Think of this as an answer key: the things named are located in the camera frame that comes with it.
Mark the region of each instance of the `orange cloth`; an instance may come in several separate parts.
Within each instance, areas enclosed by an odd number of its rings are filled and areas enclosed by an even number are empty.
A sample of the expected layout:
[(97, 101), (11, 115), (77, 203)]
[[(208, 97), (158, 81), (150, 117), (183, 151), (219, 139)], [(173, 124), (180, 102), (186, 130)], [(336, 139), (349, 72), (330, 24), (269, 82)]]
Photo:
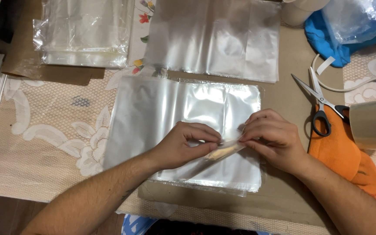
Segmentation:
[[(321, 137), (313, 131), (308, 153), (376, 198), (375, 164), (368, 154), (356, 146), (351, 127), (344, 123), (329, 106), (325, 105), (324, 109), (332, 125), (331, 134)], [(316, 127), (322, 133), (325, 131), (318, 120), (316, 120)]]

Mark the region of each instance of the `floral tablecloth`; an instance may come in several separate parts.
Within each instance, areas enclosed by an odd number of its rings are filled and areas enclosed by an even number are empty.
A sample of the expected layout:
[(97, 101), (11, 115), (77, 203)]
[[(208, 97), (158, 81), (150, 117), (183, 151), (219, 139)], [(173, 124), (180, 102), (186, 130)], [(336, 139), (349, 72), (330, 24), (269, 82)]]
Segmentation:
[[(8, 79), (0, 104), (0, 195), (48, 202), (70, 186), (102, 171), (109, 120), (119, 79), (139, 73), (155, 1), (136, 2), (129, 61), (107, 70), (88, 86)], [(359, 51), (343, 69), (345, 87), (376, 76), (376, 46)], [(376, 100), (376, 83), (345, 94), (346, 104)], [(368, 152), (376, 163), (376, 151)], [(327, 234), (326, 228), (228, 212), (144, 201), (137, 191), (118, 209), (135, 215), (168, 217), (288, 234)]]

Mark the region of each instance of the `power cord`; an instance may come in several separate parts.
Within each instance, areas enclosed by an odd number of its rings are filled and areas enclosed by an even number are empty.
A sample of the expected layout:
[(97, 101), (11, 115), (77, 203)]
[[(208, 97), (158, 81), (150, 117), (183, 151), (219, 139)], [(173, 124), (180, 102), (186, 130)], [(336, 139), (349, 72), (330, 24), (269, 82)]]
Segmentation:
[[(317, 54), (317, 55), (314, 57), (313, 62), (311, 63), (311, 67), (313, 68), (314, 71), (316, 70), (314, 67), (315, 67), (316, 60), (317, 60), (317, 58), (318, 58), (319, 56), (320, 56), (320, 54)], [(320, 81), (319, 78), (317, 78), (317, 80), (319, 81), (319, 84), (320, 84), (322, 87), (324, 87), (324, 88), (326, 88), (326, 89), (328, 89), (328, 90), (330, 90), (330, 91), (333, 91), (333, 92), (349, 92), (349, 91), (353, 91), (353, 90), (355, 90), (355, 89), (358, 89), (358, 88), (362, 87), (363, 85), (365, 85), (365, 84), (367, 84), (367, 83), (370, 83), (370, 82), (376, 81), (376, 78), (371, 78), (371, 79), (369, 79), (369, 80), (364, 81), (363, 83), (361, 83), (361, 84), (359, 84), (359, 85), (354, 86), (353, 88), (348, 88), (348, 89), (336, 89), (336, 88), (331, 88), (331, 87), (329, 87), (329, 86), (323, 84), (323, 83)]]

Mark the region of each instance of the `scissors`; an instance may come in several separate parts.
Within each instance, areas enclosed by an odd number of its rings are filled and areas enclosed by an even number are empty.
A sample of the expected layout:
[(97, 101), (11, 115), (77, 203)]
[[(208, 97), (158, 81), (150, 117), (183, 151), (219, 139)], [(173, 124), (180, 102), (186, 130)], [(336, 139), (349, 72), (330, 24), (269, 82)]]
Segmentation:
[[(307, 86), (306, 83), (301, 81), (295, 75), (293, 74), (291, 75), (298, 83), (300, 83), (304, 88), (306, 88), (307, 91), (309, 91), (312, 95), (314, 95), (316, 99), (318, 100), (320, 108), (314, 115), (313, 121), (311, 122), (314, 132), (316, 132), (316, 134), (318, 134), (319, 136), (323, 136), (323, 137), (329, 136), (332, 130), (331, 130), (331, 124), (329, 123), (326, 113), (324, 112), (324, 105), (331, 107), (335, 111), (335, 113), (339, 115), (339, 117), (342, 118), (344, 123), (347, 123), (350, 125), (349, 118), (343, 114), (343, 111), (349, 110), (349, 107), (345, 105), (333, 105), (332, 103), (328, 102), (323, 96), (323, 93), (320, 88), (320, 84), (318, 83), (318, 80), (317, 80), (316, 73), (314, 72), (313, 68), (310, 68), (310, 70), (311, 70), (311, 77), (312, 77), (313, 84), (314, 84), (314, 90), (311, 89), (309, 86)], [(316, 125), (315, 125), (316, 119), (319, 119), (324, 124), (326, 128), (326, 133), (321, 133), (321, 131), (317, 130)]]

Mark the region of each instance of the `hand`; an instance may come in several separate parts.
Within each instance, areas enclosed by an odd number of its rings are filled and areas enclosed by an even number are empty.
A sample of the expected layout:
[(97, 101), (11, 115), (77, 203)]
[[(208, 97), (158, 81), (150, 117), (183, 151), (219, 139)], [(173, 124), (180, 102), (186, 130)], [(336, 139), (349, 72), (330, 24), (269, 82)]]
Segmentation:
[[(216, 149), (221, 137), (217, 131), (205, 124), (177, 122), (169, 134), (156, 147), (149, 150), (146, 156), (157, 166), (158, 171), (178, 168)], [(207, 143), (190, 147), (190, 139)]]
[(297, 174), (305, 170), (305, 163), (311, 156), (301, 144), (296, 125), (272, 109), (252, 114), (245, 124), (239, 141), (282, 171)]

